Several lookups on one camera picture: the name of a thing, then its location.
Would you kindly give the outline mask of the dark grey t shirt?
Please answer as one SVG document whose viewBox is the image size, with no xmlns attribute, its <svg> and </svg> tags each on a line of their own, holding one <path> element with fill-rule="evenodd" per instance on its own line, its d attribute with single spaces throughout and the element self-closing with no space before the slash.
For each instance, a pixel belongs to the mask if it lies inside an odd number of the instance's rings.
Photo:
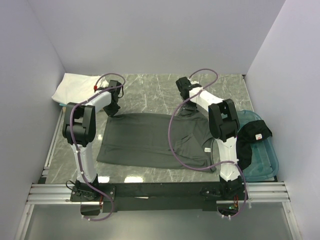
<svg viewBox="0 0 320 240">
<path fill-rule="evenodd" d="M 213 164 L 213 137 L 199 111 L 125 113 L 108 118 L 97 161 L 160 169 L 206 168 Z"/>
</svg>

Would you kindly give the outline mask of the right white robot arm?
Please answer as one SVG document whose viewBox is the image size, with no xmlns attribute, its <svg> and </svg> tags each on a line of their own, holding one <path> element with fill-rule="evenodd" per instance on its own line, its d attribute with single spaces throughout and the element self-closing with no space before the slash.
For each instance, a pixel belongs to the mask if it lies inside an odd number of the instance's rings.
<svg viewBox="0 0 320 240">
<path fill-rule="evenodd" d="M 219 193 L 222 198 L 230 200 L 237 194 L 237 187 L 233 183 L 242 181 L 236 150 L 240 122 L 235 104 L 231 99 L 222 99 L 209 93 L 187 77 L 181 77 L 175 83 L 184 103 L 198 105 L 208 113 L 209 130 L 218 145 L 220 181 L 226 182 L 219 187 Z"/>
</svg>

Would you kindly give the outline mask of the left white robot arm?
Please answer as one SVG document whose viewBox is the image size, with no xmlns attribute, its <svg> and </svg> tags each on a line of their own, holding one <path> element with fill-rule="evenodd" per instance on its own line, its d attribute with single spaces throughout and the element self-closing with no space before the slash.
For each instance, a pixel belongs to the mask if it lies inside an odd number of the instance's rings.
<svg viewBox="0 0 320 240">
<path fill-rule="evenodd" d="M 107 87 L 95 88 L 96 92 L 83 104 L 69 102 L 66 105 L 62 135 L 71 145 L 76 161 L 76 180 L 88 183 L 82 189 L 82 195 L 88 201 L 96 200 L 100 188 L 93 183 L 98 174 L 94 166 L 92 142 L 96 136 L 96 114 L 103 110 L 113 117 L 120 109 L 118 101 L 124 95 L 123 85 L 110 80 Z"/>
</svg>

